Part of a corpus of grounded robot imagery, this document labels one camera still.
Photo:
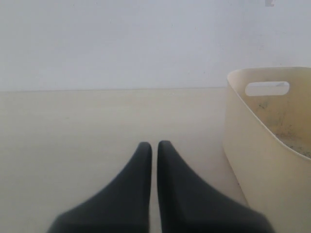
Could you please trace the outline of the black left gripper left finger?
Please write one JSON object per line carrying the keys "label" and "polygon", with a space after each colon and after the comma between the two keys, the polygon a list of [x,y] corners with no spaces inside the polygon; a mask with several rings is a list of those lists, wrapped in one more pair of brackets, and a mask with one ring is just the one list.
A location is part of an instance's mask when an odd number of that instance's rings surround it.
{"label": "black left gripper left finger", "polygon": [[123,170],[99,193],[60,214],[50,233],[148,233],[152,148],[138,144]]}

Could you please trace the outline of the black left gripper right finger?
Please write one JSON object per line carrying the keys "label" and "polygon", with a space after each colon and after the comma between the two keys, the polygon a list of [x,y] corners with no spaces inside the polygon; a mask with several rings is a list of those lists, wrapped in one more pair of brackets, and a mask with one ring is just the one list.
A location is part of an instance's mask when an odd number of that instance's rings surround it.
{"label": "black left gripper right finger", "polygon": [[170,141],[157,150],[157,194],[164,233],[273,233],[267,218],[199,177]]}

